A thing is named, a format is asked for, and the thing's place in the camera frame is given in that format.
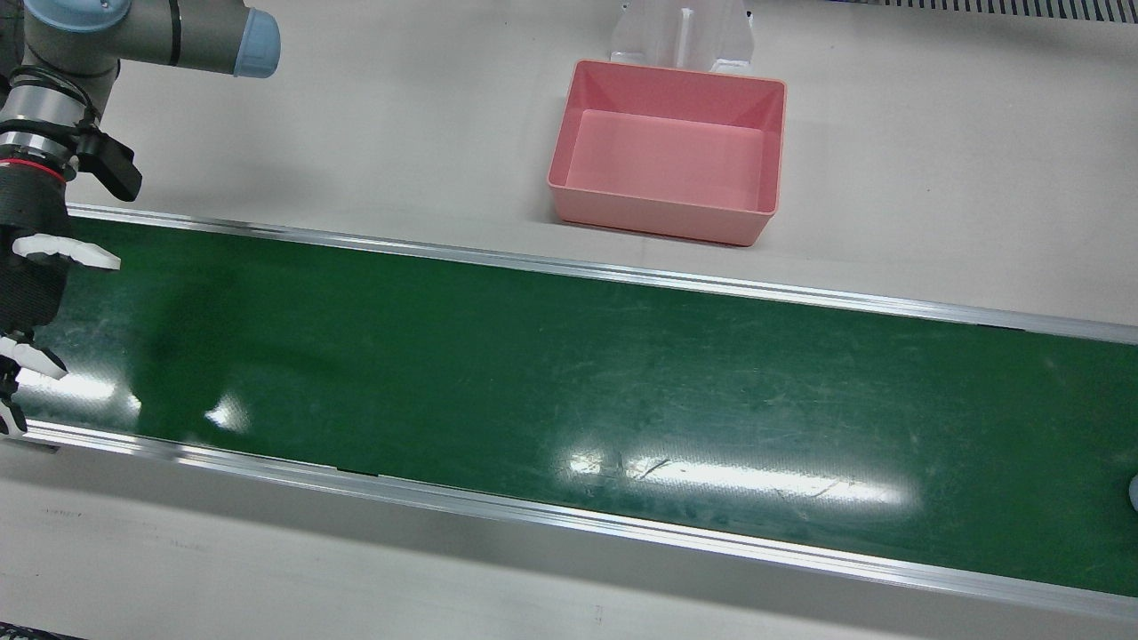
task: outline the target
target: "conveyor belt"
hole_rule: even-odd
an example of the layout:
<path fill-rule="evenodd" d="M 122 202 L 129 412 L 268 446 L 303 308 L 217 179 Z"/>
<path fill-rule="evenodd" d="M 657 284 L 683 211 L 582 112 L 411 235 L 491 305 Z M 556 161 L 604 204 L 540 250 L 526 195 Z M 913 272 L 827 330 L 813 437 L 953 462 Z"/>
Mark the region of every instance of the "conveyor belt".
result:
<path fill-rule="evenodd" d="M 1135 0 L 841 0 L 859 5 L 884 5 L 1011 16 L 1071 18 L 1138 23 Z"/>
<path fill-rule="evenodd" d="M 1138 346 L 105 221 L 38 419 L 1138 596 Z"/>

